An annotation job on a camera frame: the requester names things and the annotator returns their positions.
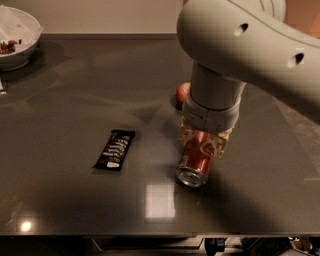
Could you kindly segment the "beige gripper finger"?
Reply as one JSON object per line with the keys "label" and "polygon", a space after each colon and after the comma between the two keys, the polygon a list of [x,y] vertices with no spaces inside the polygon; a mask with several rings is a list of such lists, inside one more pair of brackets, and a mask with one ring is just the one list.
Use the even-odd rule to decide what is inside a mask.
{"label": "beige gripper finger", "polygon": [[193,136],[197,133],[197,130],[191,126],[187,121],[183,120],[179,129],[179,144],[185,146]]}
{"label": "beige gripper finger", "polygon": [[206,133],[207,144],[204,146],[204,152],[210,157],[220,158],[225,151],[231,133],[231,129],[215,134]]}

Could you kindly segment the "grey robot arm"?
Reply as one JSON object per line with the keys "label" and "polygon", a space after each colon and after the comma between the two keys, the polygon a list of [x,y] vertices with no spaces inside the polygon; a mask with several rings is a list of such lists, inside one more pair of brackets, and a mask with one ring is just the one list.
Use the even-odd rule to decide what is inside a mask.
{"label": "grey robot arm", "polygon": [[319,40],[283,23],[281,2],[265,11],[256,0],[189,0],[177,21],[178,41],[193,60],[179,142],[200,131],[223,154],[252,84],[311,121],[320,120]]}

